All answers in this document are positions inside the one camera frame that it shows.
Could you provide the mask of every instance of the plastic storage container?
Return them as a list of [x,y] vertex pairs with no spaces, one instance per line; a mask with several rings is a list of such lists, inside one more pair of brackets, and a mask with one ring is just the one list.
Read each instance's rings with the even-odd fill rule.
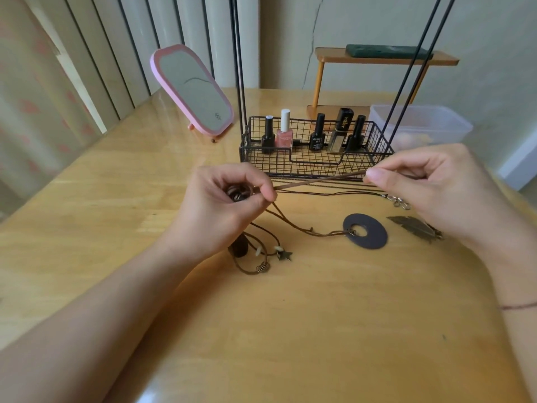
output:
[[[391,105],[371,106],[368,120],[374,121],[382,130],[391,108]],[[386,140],[392,136],[402,109],[402,105],[395,107],[384,132]],[[401,151],[432,144],[458,143],[472,129],[468,121],[450,108],[409,105],[395,133],[392,148]]]

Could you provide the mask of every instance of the nail polish bottle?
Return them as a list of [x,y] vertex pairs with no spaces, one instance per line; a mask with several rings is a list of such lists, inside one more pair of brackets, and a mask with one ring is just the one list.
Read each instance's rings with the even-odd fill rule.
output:
[[324,113],[319,113],[317,115],[317,121],[315,122],[315,131],[309,138],[309,149],[311,151],[317,151],[323,148],[324,139],[326,138],[326,133],[323,132],[324,128]]
[[274,133],[272,133],[272,116],[265,117],[265,135],[261,137],[261,153],[271,154],[274,147]]
[[276,147],[278,148],[291,148],[293,146],[293,131],[289,128],[290,116],[291,111],[289,109],[281,111],[280,128],[276,133]]
[[366,122],[366,116],[363,114],[359,115],[354,124],[354,132],[347,140],[347,148],[345,152],[347,153],[357,153],[362,144],[364,144],[364,136],[362,135],[362,129],[364,128],[364,123]]
[[337,115],[336,125],[330,136],[330,142],[328,143],[328,152],[332,154],[339,154],[343,142],[347,136],[348,128],[351,126],[352,117],[354,112],[352,109],[342,107],[339,109]]

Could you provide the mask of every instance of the mirror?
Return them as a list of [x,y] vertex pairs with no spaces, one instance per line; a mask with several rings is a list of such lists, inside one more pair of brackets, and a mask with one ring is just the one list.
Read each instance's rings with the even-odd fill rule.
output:
[[231,103],[192,49],[184,45],[158,49],[151,55],[151,69],[200,132],[217,136],[232,123]]

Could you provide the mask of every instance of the left hand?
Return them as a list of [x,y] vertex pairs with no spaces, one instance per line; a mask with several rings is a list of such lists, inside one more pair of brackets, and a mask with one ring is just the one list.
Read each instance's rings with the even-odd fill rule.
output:
[[[243,182],[258,186],[261,193],[234,203],[225,189]],[[159,240],[173,257],[198,264],[230,246],[276,196],[271,179],[249,163],[199,167],[177,216]]]

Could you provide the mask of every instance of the fingernail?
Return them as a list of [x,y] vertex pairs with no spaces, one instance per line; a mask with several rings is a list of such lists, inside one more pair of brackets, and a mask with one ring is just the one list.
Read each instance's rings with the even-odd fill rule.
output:
[[383,170],[382,168],[369,168],[366,171],[367,178],[369,178],[372,182],[380,180],[384,173],[385,170]]

